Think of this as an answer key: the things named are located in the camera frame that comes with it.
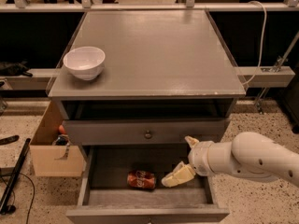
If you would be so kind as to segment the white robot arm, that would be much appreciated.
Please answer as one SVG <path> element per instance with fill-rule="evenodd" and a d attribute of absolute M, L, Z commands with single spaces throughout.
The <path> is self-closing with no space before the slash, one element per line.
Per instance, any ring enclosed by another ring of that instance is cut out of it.
<path fill-rule="evenodd" d="M 162 179 L 171 188 L 186 183 L 196 175 L 227 174 L 256 182 L 278 178 L 299 187 L 299 155 L 259 133 L 244 132 L 231 142 L 198 141 L 186 136 L 191 151 L 188 164 L 181 161 Z"/>

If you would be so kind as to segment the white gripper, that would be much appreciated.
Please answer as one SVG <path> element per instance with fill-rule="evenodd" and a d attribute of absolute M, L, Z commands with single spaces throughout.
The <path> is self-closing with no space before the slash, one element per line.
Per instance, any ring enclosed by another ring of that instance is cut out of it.
<path fill-rule="evenodd" d="M 189 164 L 181 161 L 175 169 L 162 179 L 165 187 L 172 188 L 194 179 L 195 175 L 210 176 L 214 172 L 208 162 L 208 150 L 213 144 L 212 141 L 199 142 L 196 138 L 186 136 L 185 141 L 188 143 L 191 151 L 188 155 Z"/>

